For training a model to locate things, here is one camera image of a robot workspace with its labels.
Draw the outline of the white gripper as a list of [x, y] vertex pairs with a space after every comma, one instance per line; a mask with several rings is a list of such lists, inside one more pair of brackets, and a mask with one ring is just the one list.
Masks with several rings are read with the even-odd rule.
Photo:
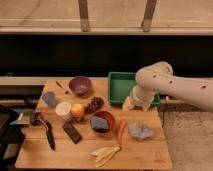
[[146, 112], [150, 109], [151, 102], [154, 100], [154, 93], [140, 86], [134, 86], [130, 97], [127, 97], [124, 101], [122, 105], [123, 111], [132, 110], [137, 106], [142, 107], [143, 111]]

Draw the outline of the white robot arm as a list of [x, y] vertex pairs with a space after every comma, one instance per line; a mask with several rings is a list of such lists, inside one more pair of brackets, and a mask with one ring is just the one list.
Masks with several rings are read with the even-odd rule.
[[161, 93], [213, 112], [213, 78], [174, 76], [171, 65], [161, 61], [138, 70], [135, 81], [136, 85], [122, 106], [124, 111], [134, 107], [147, 111], [154, 96]]

